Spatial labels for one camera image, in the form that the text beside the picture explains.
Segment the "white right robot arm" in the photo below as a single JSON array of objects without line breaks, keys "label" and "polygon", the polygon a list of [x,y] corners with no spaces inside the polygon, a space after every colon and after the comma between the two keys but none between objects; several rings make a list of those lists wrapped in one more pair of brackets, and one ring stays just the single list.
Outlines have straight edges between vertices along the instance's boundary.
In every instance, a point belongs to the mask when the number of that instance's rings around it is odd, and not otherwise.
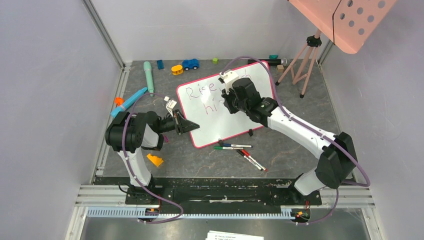
[{"label": "white right robot arm", "polygon": [[302,204],[314,191],[328,187],[338,189],[355,167],[351,137],[342,132],[335,135],[297,118],[278,101],[261,97],[250,78],[218,79],[225,88],[221,91],[224,106],[231,114],[245,113],[249,119],[296,141],[317,159],[317,166],[301,174],[289,189],[289,199]]}]

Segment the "pink framed whiteboard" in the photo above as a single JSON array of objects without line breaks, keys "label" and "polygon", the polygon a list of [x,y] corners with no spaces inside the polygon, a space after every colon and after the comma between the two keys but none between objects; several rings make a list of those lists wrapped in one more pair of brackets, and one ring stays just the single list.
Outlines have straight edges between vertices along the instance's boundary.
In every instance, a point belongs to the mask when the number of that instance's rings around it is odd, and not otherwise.
[{"label": "pink framed whiteboard", "polygon": [[176,93],[185,118],[199,125],[190,131],[195,148],[203,148],[262,128],[262,125],[249,119],[243,112],[229,113],[224,106],[219,74],[181,84]]}]

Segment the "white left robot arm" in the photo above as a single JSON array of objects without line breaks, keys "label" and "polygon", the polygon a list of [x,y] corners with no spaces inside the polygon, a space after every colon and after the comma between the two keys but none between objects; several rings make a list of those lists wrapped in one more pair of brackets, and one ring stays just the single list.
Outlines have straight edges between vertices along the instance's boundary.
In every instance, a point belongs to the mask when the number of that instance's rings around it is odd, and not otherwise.
[{"label": "white left robot arm", "polygon": [[165,117],[154,111],[119,112],[115,116],[105,131],[105,142],[121,157],[130,176],[127,204],[158,202],[153,175],[146,166],[142,151],[160,151],[167,132],[182,135],[199,128],[199,124],[186,119],[178,109]]}]

